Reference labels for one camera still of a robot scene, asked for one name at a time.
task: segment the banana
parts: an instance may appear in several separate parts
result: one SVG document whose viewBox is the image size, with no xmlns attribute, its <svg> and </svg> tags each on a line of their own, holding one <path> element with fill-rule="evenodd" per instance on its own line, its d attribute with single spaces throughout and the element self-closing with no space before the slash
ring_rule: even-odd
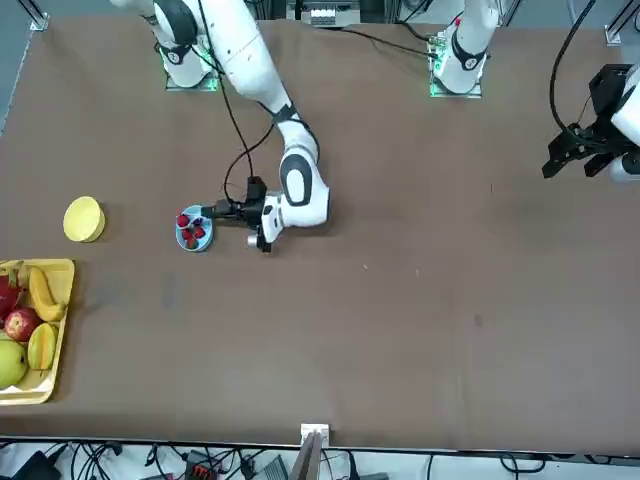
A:
<svg viewBox="0 0 640 480">
<path fill-rule="evenodd" d="M 38 267 L 31 267 L 29 272 L 29 293 L 38 316 L 45 322 L 57 322 L 64 316 L 66 306 L 54 303 L 49 292 L 49 284 L 44 272 Z"/>
</svg>

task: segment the red apple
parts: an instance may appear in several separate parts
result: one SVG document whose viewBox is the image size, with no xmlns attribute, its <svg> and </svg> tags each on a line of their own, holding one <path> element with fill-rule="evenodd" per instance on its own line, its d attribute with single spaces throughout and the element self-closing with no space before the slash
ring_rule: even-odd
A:
<svg viewBox="0 0 640 480">
<path fill-rule="evenodd" d="M 16 308 L 4 320 L 4 333 L 16 342 L 28 342 L 41 323 L 33 308 Z"/>
</svg>

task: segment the small plate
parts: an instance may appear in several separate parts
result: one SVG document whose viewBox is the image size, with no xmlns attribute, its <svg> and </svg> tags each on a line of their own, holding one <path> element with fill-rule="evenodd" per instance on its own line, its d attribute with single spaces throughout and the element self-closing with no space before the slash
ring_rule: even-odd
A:
<svg viewBox="0 0 640 480">
<path fill-rule="evenodd" d="M 193 224 L 193 221 L 196 218 L 202 218 L 202 224 L 200 226 L 204 229 L 205 235 L 204 237 L 197 239 L 198 248 L 196 248 L 195 250 L 189 250 L 187 248 L 187 242 L 182 238 L 183 229 L 178 227 L 177 225 L 175 226 L 176 240 L 178 242 L 178 245 L 180 245 L 182 249 L 186 250 L 187 252 L 192 252 L 192 253 L 202 252 L 207 248 L 209 248 L 209 245 L 211 245 L 211 242 L 213 241 L 213 220 L 211 220 L 210 218 L 203 217 L 201 215 L 201 212 L 202 212 L 202 205 L 191 205 L 189 208 L 185 208 L 182 211 L 182 213 L 184 213 L 185 215 L 188 215 L 189 218 L 191 219 L 188 227 Z"/>
</svg>

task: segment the brown table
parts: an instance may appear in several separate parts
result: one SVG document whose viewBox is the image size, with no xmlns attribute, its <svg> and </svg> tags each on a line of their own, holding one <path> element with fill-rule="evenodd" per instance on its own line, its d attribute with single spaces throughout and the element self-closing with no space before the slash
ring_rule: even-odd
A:
<svg viewBox="0 0 640 480">
<path fill-rule="evenodd" d="M 35 36 L 0 140 L 2 256 L 71 257 L 78 281 L 57 393 L 0 410 L 2 432 L 296 443 L 318 421 L 340 445 L 637 454 L 638 188 L 540 172 L 566 32 L 498 31 L 471 101 L 429 98 L 423 59 L 361 37 L 263 30 L 334 200 L 270 256 L 242 228 L 203 255 L 174 239 L 240 149 L 221 95 L 165 93 L 136 18 Z M 567 122 L 615 61 L 602 32 L 576 36 Z M 258 139 L 267 117 L 232 104 Z M 254 155 L 273 186 L 281 152 L 273 135 Z M 108 215 L 90 245 L 61 227 L 83 194 Z"/>
</svg>

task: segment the fruit tray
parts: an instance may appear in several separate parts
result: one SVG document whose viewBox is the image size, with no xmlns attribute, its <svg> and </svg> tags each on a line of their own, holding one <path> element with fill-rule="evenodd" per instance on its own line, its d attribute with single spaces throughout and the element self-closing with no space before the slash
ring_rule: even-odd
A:
<svg viewBox="0 0 640 480">
<path fill-rule="evenodd" d="M 3 268 L 16 265 L 20 260 L 3 261 Z M 47 277 L 49 291 L 53 300 L 57 303 L 69 305 L 75 266 L 69 259 L 32 259 L 22 260 L 26 266 L 39 267 Z M 23 292 L 20 298 L 21 306 L 33 307 L 31 294 Z M 58 368 L 60 367 L 60 353 L 64 343 L 65 327 L 68 311 L 59 322 L 51 322 L 58 327 L 58 339 L 56 342 L 53 364 L 50 370 L 29 369 L 26 375 L 18 382 L 4 390 L 0 390 L 0 405 L 34 405 L 46 402 L 56 385 Z M 7 335 L 0 331 L 0 341 L 7 340 Z"/>
</svg>

